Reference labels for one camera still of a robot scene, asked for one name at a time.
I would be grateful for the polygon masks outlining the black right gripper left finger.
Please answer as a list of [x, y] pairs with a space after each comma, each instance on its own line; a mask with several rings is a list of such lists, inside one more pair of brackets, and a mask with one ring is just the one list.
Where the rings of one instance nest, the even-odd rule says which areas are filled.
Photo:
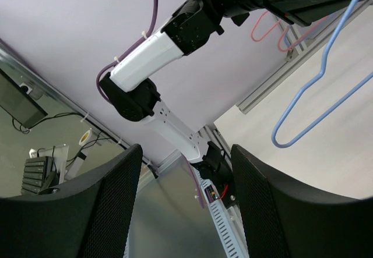
[[1, 256], [122, 257], [142, 157], [134, 144], [37, 195], [1, 199]]

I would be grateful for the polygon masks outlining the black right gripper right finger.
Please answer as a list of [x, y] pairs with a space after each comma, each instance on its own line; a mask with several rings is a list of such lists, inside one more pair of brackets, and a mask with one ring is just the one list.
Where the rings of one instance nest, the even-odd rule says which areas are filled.
[[250, 257], [372, 257], [372, 198], [307, 185], [238, 144], [231, 163]]

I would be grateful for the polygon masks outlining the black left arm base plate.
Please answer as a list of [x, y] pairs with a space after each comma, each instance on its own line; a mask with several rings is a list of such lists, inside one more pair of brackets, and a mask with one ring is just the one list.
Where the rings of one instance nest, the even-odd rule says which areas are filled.
[[212, 141], [207, 143], [208, 150], [200, 162], [199, 172], [203, 179], [209, 179], [219, 193], [225, 194], [222, 198], [225, 208], [237, 204], [236, 188], [233, 172], [226, 160], [225, 152]]

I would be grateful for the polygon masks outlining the pink wire hanger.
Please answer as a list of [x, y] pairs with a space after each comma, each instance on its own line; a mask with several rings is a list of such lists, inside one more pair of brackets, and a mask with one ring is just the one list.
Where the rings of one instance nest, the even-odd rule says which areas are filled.
[[263, 41], [278, 25], [280, 21], [269, 11], [263, 12], [251, 30], [251, 40], [255, 43]]

